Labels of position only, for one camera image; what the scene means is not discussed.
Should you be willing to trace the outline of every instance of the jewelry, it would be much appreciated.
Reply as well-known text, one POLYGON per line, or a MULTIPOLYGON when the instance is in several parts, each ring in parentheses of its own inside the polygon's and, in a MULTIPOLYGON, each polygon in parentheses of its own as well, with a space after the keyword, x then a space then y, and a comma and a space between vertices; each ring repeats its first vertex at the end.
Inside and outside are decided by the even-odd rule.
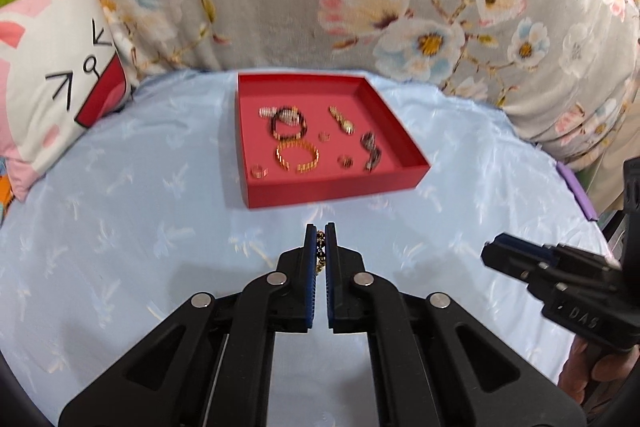
POLYGON ((266 177, 267 174, 269 174, 269 169, 263 169, 262 165, 256 164, 253 167, 251 167, 251 175, 254 178, 261 179, 261 178, 266 177))
MULTIPOLYGON (((297 107, 284 108, 285 110, 280 114, 280 121, 287 125, 300 125, 300 117, 297 107)), ((279 111, 277 107, 261 107, 258 110, 260 118, 273 118, 279 111)))
POLYGON ((261 107, 258 110, 258 114, 260 115, 260 118, 271 118, 277 112, 278 112, 277 107, 261 107))
POLYGON ((364 164, 364 169, 366 171, 371 172, 380 163, 380 158, 382 158, 382 151, 378 149, 378 147, 375 147, 371 151, 371 154, 369 156, 369 161, 367 161, 367 163, 364 164))
POLYGON ((290 147, 300 147, 305 151, 309 151, 311 153, 311 156, 313 157, 313 159, 309 163, 302 163, 296 166, 296 171, 299 174, 302 174, 303 172, 312 171, 318 166, 318 159, 320 157, 320 153, 312 143, 306 140, 284 140, 284 141, 281 141, 276 147, 276 160, 278 160, 278 163, 282 166, 283 169, 285 169, 286 171, 289 171, 290 164, 288 161, 286 161, 286 159, 282 157, 282 153, 280 152, 280 150, 288 149, 290 147))
POLYGON ((340 125, 340 128, 347 134, 353 134, 356 130, 356 126, 354 126, 353 122, 350 120, 345 120, 342 114, 338 111, 338 108, 335 105, 332 105, 329 108, 329 112, 331 116, 334 117, 334 120, 340 125))
POLYGON ((350 169, 353 166, 353 158, 351 156, 341 155, 338 156, 338 163, 343 169, 350 169))
POLYGON ((306 120, 305 117, 302 116, 302 113, 298 110, 298 108, 294 105, 293 107, 281 107, 277 110, 276 114, 271 117, 271 135, 276 140, 286 141, 286 140, 300 140, 306 134, 306 120), (288 134, 281 135, 276 130, 276 125, 278 121, 284 122, 287 125, 299 125, 300 132, 298 134, 288 134))
POLYGON ((362 135, 362 138, 360 138, 360 143, 366 151, 372 152, 372 150, 376 146, 376 135, 371 131, 366 132, 362 135))
POLYGON ((360 143, 369 152, 369 160, 364 164, 364 169, 371 172, 378 166, 380 158, 382 158, 382 151, 376 147, 376 135, 371 131, 366 132, 360 138, 360 143))

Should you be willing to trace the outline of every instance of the blue gripper pad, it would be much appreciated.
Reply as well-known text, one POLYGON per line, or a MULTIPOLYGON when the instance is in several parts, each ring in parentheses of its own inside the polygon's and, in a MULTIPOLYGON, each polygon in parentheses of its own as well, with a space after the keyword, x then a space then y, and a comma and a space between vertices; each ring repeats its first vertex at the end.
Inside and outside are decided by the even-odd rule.
POLYGON ((305 304, 306 304, 306 327, 311 328, 316 315, 316 238, 318 229, 309 227, 305 240, 305 250, 308 257, 306 266, 305 304))
POLYGON ((558 264, 558 258, 550 248, 540 247, 539 245, 524 241, 508 233, 501 233, 497 236, 494 239, 494 244, 527 255, 532 258, 532 260, 544 261, 549 266, 556 266, 558 264))
POLYGON ((332 275, 332 257, 335 252, 330 249, 330 242, 328 240, 329 225, 324 227, 324 273, 326 277, 326 315, 329 319, 329 329, 334 329, 334 277, 332 275))

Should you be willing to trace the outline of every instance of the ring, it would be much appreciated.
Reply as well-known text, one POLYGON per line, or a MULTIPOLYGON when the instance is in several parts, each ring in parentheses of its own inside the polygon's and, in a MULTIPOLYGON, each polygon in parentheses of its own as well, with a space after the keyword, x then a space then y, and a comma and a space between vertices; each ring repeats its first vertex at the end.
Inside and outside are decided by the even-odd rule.
POLYGON ((382 158, 382 151, 378 147, 374 147, 369 156, 369 161, 364 164, 364 169, 371 172, 380 163, 380 158, 382 158))
POLYGON ((345 120, 345 118, 342 116, 340 111, 338 111, 338 108, 335 107, 335 105, 329 107, 329 112, 345 133, 353 134, 353 132, 356 130, 356 126, 354 126, 353 122, 351 122, 350 120, 345 120))
POLYGON ((306 120, 302 113, 294 105, 293 107, 281 107, 271 117, 271 135, 278 141, 300 140, 306 134, 306 120), (297 134, 281 135, 276 130, 278 121, 287 125, 299 125, 300 132, 297 134))
POLYGON ((320 153, 312 143, 306 140, 284 140, 284 141, 281 141, 276 147, 276 160, 278 160, 278 163, 283 169, 285 169, 286 171, 289 171, 290 164, 288 161, 286 161, 286 159, 282 157, 282 153, 280 152, 280 150, 288 149, 290 147, 300 147, 305 151, 309 151, 313 156, 313 159, 309 163, 301 163, 296 166, 296 171, 299 174, 302 174, 303 172, 312 171, 318 166, 318 159, 320 158, 320 153))
POLYGON ((353 158, 351 158, 351 156, 342 154, 338 156, 338 163, 342 166, 343 169, 349 169, 351 168, 351 166, 353 166, 353 158))
POLYGON ((263 169, 262 165, 254 165, 253 167, 251 167, 251 175, 254 178, 264 178, 265 176, 267 176, 267 174, 269 174, 269 169, 263 169))

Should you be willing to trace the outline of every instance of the metal screw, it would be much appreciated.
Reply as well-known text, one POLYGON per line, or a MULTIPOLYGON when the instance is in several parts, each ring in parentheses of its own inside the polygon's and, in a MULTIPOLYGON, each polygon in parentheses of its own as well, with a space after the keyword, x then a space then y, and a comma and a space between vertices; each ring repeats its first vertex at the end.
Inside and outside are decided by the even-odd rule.
POLYGON ((373 284, 373 276, 367 272, 356 273, 353 276, 353 282, 358 286, 370 286, 373 284))
POLYGON ((194 308, 206 308, 211 304, 211 295, 207 293, 196 293, 191 297, 191 306, 194 308))
POLYGON ((434 308, 440 308, 443 310, 444 308, 448 308, 451 304, 451 299, 445 293, 434 293, 431 297, 429 297, 429 302, 431 306, 434 308))
POLYGON ((267 282, 271 286, 282 286, 287 282, 287 276, 282 272, 273 272, 267 276, 267 282))

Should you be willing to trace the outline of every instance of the gold ring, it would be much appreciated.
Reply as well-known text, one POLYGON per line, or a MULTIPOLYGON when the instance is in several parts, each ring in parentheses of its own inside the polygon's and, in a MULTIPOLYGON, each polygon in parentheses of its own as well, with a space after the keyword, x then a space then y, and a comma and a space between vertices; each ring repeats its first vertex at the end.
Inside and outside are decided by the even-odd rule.
POLYGON ((286 159, 282 157, 282 153, 280 152, 280 150, 288 149, 290 147, 300 147, 305 151, 309 151, 313 156, 313 159, 309 163, 301 163, 296 166, 296 171, 299 174, 302 174, 303 172, 312 171, 318 166, 318 159, 320 158, 320 153, 312 143, 306 140, 284 140, 284 141, 281 141, 276 147, 276 160, 278 160, 278 163, 283 169, 285 169, 286 171, 289 171, 290 164, 288 161, 286 161, 286 159))
POLYGON ((329 107, 329 112, 331 113, 331 116, 334 117, 334 120, 340 125, 340 129, 347 134, 353 134, 356 130, 356 126, 354 126, 353 122, 350 120, 346 120, 335 105, 329 107))
POLYGON ((269 169, 263 169, 262 165, 256 164, 253 167, 251 167, 251 175, 254 178, 261 179, 261 178, 266 177, 267 174, 269 174, 269 169))
POLYGON ((338 163, 342 166, 343 169, 350 169, 353 166, 353 158, 347 155, 338 156, 338 163))

